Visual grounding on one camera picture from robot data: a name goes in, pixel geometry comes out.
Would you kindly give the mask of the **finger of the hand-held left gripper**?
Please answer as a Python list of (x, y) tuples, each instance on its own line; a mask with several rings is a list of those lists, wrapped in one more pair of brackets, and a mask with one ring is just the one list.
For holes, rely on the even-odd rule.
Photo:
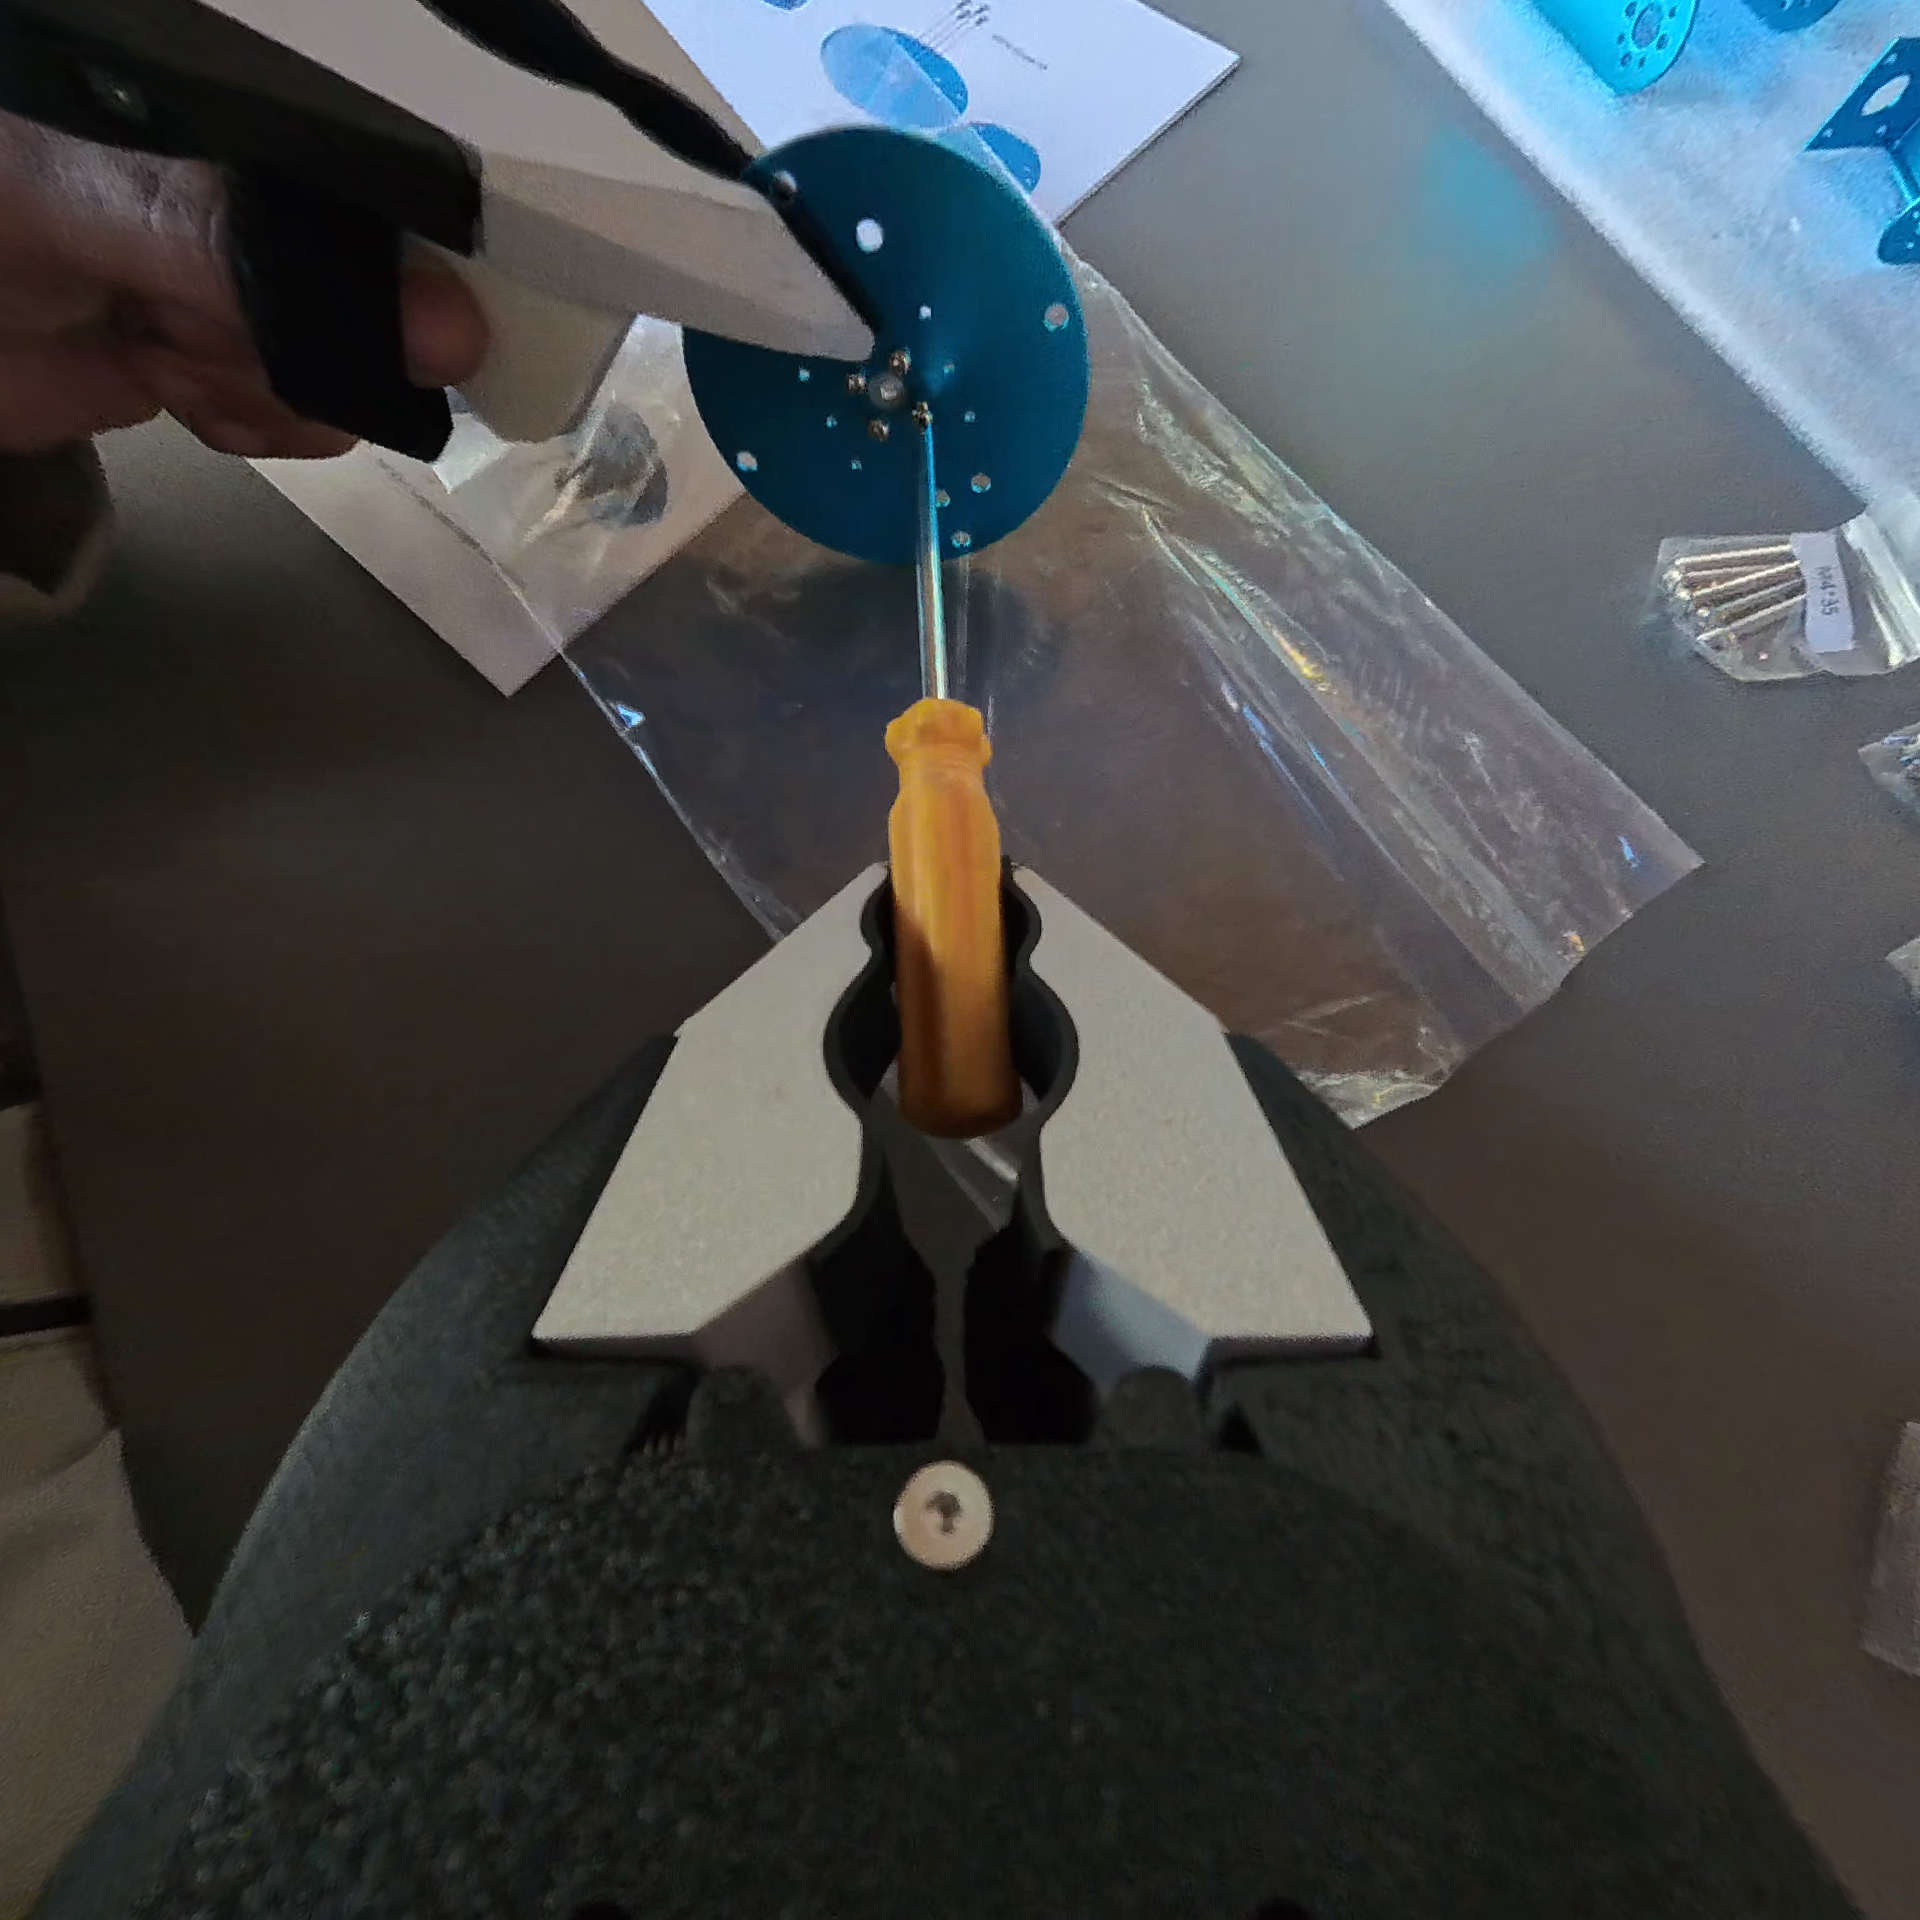
[(490, 349), (457, 394), (503, 442), (575, 431), (641, 318), (846, 363), (873, 349), (778, 205), (673, 158), (607, 177), (487, 152), (473, 251), (411, 239), (407, 259), (478, 302)]
[(680, 160), (600, 97), (547, 81), (418, 3), (216, 3), (216, 13), (380, 94), (487, 162), (617, 183), (666, 181)]

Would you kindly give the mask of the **yellow-handled screwdriver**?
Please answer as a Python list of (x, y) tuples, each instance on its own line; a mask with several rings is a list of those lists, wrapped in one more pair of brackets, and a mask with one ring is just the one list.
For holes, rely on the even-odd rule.
[(902, 1025), (897, 1095), (904, 1118), (927, 1137), (984, 1138), (1022, 1111), (1002, 830), (987, 792), (992, 743), (985, 721), (955, 699), (951, 686), (931, 406), (920, 400), (911, 419), (921, 698), (886, 733), (899, 781), (887, 816)]

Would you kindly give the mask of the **person's left hand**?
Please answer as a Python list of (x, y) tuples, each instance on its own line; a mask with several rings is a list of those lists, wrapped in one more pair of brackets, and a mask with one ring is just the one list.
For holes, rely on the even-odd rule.
[(353, 447), (273, 394), (233, 286), (218, 170), (4, 112), (4, 456), (158, 416), (249, 461), (327, 461)]

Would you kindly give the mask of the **white assembly instruction sheet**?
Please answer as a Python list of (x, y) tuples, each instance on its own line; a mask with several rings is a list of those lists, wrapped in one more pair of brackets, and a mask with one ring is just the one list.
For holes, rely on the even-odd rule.
[[(1134, 3), (575, 5), (751, 147), (875, 121), (944, 138), (1062, 222), (1236, 66)], [(604, 373), (570, 432), (502, 439), (452, 400), (435, 465), (384, 448), (256, 462), (303, 518), (513, 696), (742, 501), (659, 321), (622, 346), (564, 321)]]

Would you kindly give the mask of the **small blue U bracket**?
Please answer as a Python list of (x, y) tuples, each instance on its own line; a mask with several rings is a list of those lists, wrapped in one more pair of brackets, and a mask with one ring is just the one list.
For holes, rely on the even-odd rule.
[(1879, 261), (1918, 264), (1918, 37), (1899, 37), (1814, 133), (1808, 154), (1878, 154), (1903, 187), (1903, 211), (1879, 239)]

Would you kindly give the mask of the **white foam sheet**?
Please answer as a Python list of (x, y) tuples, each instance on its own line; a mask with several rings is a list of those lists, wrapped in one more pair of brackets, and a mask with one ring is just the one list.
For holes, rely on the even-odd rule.
[(1699, 5), (1687, 51), (1619, 98), (1531, 5), (1394, 3), (1472, 104), (1864, 503), (1918, 482), (1916, 266), (1879, 261), (1904, 195), (1814, 133), (1916, 5), (1770, 33)]

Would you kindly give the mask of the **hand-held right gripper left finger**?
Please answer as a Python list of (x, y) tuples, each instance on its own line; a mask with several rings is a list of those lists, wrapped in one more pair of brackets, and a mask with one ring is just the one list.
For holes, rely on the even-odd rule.
[(535, 1345), (753, 1373), (828, 1443), (931, 1440), (937, 1288), (873, 1130), (899, 1047), (873, 864), (682, 1025)]

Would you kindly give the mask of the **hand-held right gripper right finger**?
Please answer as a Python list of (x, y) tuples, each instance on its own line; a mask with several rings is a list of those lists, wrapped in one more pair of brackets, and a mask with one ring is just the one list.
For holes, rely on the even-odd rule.
[(1375, 1323), (1256, 1081), (1259, 1047), (1059, 888), (1004, 885), (1030, 1095), (1014, 1215), (967, 1274), (967, 1402), (995, 1446), (1079, 1446), (1132, 1377), (1204, 1390), (1350, 1360)]

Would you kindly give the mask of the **person's left forearm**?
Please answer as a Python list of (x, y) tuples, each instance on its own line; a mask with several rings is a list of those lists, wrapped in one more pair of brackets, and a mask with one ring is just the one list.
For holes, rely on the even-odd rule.
[(2, 624), (78, 611), (96, 586), (113, 496), (92, 442), (2, 457)]

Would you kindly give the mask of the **person's beige trousers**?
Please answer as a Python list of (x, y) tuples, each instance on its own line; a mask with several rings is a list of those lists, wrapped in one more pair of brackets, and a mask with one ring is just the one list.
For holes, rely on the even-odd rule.
[(2, 1917), (44, 1883), (175, 1691), (187, 1627), (132, 1507), (35, 1102), (2, 1114)]

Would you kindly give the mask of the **single clear hardware bag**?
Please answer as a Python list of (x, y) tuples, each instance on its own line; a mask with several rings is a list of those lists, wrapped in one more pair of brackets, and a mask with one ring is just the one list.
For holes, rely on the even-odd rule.
[(1864, 1594), (1864, 1650), (1918, 1677), (1918, 1422), (1906, 1422), (1888, 1461)]

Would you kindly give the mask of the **clear plastic bag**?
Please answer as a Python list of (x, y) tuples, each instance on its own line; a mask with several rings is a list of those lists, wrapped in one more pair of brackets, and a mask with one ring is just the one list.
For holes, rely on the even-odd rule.
[[(1006, 855), (1350, 1125), (1439, 1091), (1702, 859), (1072, 257), (1091, 402), (1043, 513), (948, 561)], [(911, 575), (726, 478), (673, 328), (572, 435), (470, 410), (470, 535), (758, 926), (882, 855)]]

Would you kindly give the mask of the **pile of small screw bags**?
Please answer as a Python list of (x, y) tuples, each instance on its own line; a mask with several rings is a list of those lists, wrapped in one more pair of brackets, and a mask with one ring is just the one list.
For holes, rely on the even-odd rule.
[(1739, 753), (1743, 801), (1827, 894), (1882, 883), (1887, 968), (1916, 1007), (1916, 495), (1800, 534), (1668, 537), (1647, 627), (1736, 688), (1839, 698), (1839, 718), (1768, 710)]

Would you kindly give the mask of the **blue round metal disc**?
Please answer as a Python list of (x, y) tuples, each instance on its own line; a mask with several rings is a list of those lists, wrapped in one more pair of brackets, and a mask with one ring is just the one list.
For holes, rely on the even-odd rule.
[(751, 171), (872, 318), (864, 359), (687, 329), (694, 402), (747, 495), (850, 561), (947, 561), (1024, 527), (1064, 482), (1091, 399), (1089, 326), (1056, 235), (992, 160), (834, 128)]

